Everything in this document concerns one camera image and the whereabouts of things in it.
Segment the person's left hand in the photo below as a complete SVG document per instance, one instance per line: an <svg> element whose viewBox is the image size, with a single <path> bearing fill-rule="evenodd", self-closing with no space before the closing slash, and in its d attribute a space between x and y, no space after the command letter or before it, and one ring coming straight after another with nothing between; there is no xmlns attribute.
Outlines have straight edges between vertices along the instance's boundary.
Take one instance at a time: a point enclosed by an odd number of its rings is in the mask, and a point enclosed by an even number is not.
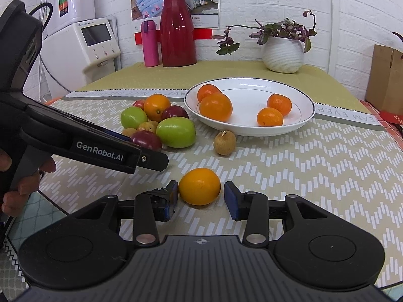
<svg viewBox="0 0 403 302"><path fill-rule="evenodd" d="M21 214L30 194L37 191L40 185L40 171L55 172L56 164L53 158L49 158L39 169L28 177L20 179L16 190L4 194L1 210L10 217L17 217Z"/></svg>

